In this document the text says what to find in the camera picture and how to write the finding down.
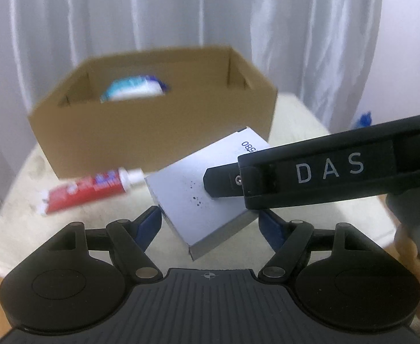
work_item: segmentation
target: table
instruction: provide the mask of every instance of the table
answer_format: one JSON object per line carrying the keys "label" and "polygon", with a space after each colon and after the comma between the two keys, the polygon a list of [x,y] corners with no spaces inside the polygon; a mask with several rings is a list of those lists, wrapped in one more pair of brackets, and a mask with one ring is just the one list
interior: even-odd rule
{"label": "table", "polygon": [[[269,143],[278,146],[328,134],[326,128],[292,94],[279,94]],[[18,174],[0,210],[0,276],[4,277],[53,234],[73,221],[86,228],[105,227],[120,218],[135,219],[153,205],[146,185],[128,194],[86,204],[43,217],[36,211],[40,193],[61,184],[37,145]],[[349,222],[381,246],[394,237],[395,226],[377,197],[275,210],[285,220],[302,219],[315,227],[334,229]],[[109,261],[106,251],[91,252]],[[195,269],[244,269],[255,273],[273,251],[261,236],[257,221],[245,227],[197,261],[163,221],[146,254],[165,274],[170,267]],[[323,257],[314,253],[312,259]]]}

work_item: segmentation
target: white cardboard box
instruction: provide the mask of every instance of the white cardboard box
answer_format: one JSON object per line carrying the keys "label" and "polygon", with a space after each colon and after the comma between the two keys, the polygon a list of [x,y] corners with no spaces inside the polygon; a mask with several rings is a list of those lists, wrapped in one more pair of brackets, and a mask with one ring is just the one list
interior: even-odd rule
{"label": "white cardboard box", "polygon": [[258,216],[245,208],[244,198],[211,198],[204,189],[207,168],[237,162],[269,144],[250,128],[235,132],[146,177],[154,202],[170,227],[189,249],[193,260],[250,224]]}

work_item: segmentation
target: white tube cap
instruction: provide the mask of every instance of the white tube cap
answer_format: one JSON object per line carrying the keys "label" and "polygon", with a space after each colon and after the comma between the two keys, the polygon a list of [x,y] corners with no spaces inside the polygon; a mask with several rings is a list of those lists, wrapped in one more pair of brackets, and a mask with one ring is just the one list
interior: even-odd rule
{"label": "white tube cap", "polygon": [[131,169],[127,171],[125,168],[119,168],[119,177],[121,179],[124,191],[128,191],[131,186],[144,182],[145,175],[141,169]]}

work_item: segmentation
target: brown cardboard box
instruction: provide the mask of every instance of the brown cardboard box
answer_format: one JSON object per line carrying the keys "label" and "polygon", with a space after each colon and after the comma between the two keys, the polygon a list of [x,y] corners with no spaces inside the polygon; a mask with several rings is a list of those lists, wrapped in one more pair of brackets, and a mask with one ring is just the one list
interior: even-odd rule
{"label": "brown cardboard box", "polygon": [[[160,96],[100,102],[112,81],[154,75]],[[249,126],[267,140],[276,88],[229,47],[166,48],[91,58],[29,120],[59,178],[112,168],[156,171]]]}

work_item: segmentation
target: blue object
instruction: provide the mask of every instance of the blue object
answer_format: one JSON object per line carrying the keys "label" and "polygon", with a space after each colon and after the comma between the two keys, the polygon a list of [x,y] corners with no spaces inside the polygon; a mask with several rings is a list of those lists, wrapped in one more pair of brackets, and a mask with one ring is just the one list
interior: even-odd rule
{"label": "blue object", "polygon": [[277,252],[286,241],[282,231],[282,224],[278,221],[279,220],[270,216],[266,211],[260,210],[258,217],[260,232],[275,252]]}
{"label": "blue object", "polygon": [[159,207],[144,218],[138,225],[137,236],[135,237],[135,243],[142,251],[146,251],[148,246],[157,235],[162,225],[162,212]]}
{"label": "blue object", "polygon": [[353,129],[363,128],[372,124],[371,111],[360,116],[360,119],[355,123]]}

